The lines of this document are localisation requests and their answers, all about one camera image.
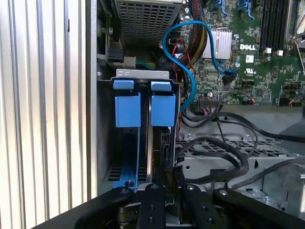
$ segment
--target blue connector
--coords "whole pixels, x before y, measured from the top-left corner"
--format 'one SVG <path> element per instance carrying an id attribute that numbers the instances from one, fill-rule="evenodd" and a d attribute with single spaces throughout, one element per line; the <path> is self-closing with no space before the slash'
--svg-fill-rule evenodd
<path id="1" fill-rule="evenodd" d="M 225 0 L 214 0 L 214 8 L 221 10 L 221 12 L 228 16 L 229 14 L 225 11 Z"/>
<path id="2" fill-rule="evenodd" d="M 250 0 L 240 0 L 238 10 L 243 11 L 248 14 L 248 17 L 254 20 L 254 17 L 251 15 L 252 4 Z"/>

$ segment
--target ribbed metal panel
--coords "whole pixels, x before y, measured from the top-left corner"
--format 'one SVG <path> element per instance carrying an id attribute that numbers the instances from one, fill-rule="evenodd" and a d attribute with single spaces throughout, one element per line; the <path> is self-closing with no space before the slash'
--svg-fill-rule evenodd
<path id="1" fill-rule="evenodd" d="M 231 57 L 232 31 L 227 29 L 213 29 L 212 35 L 216 59 L 229 59 Z M 207 59 L 211 59 L 212 57 L 209 37 L 202 57 Z"/>
<path id="2" fill-rule="evenodd" d="M 0 0 L 0 228 L 87 200 L 85 0 Z"/>

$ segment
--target dell logo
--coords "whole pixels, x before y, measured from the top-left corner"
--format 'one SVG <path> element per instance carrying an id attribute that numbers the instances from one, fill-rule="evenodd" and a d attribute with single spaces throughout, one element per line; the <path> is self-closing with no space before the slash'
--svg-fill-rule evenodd
<path id="1" fill-rule="evenodd" d="M 240 50 L 251 50 L 251 51 L 256 51 L 256 48 L 255 48 L 254 45 L 241 44 L 241 45 L 240 45 Z"/>

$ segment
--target motherboard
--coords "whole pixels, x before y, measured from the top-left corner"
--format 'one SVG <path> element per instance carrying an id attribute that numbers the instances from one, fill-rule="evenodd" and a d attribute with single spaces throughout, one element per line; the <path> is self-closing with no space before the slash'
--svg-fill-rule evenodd
<path id="1" fill-rule="evenodd" d="M 218 101 L 224 93 L 238 89 L 255 99 L 255 105 L 302 106 L 298 96 L 304 93 L 305 73 L 302 50 L 288 49 L 282 29 L 286 26 L 287 5 L 277 5 L 285 0 L 266 0 L 282 7 L 281 15 L 274 15 L 270 6 L 262 0 L 250 1 L 251 5 L 242 5 L 245 0 L 210 0 L 205 8 L 207 25 L 213 36 L 217 37 L 219 50 L 216 58 L 220 65 L 235 68 L 237 78 L 231 84 L 224 85 L 221 76 L 215 70 L 207 45 L 203 56 L 194 65 L 197 91 L 194 103 L 202 100 Z M 291 21 L 300 23 L 304 14 L 304 1 L 295 1 L 295 15 Z M 180 12 L 181 21 L 190 21 L 188 1 Z M 191 26 L 181 30 L 181 36 L 188 42 Z M 226 104 L 248 104 L 243 95 L 233 94 L 226 98 Z"/>

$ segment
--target green wire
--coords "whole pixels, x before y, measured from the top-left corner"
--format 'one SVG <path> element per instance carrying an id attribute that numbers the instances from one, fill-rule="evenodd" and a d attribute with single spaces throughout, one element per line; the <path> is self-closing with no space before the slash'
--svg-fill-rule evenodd
<path id="1" fill-rule="evenodd" d="M 141 61 L 136 61 L 136 64 L 138 65 L 143 65 L 145 68 L 151 69 L 151 70 L 156 70 L 155 67 L 150 66 L 148 63 L 146 62 L 141 62 Z"/>

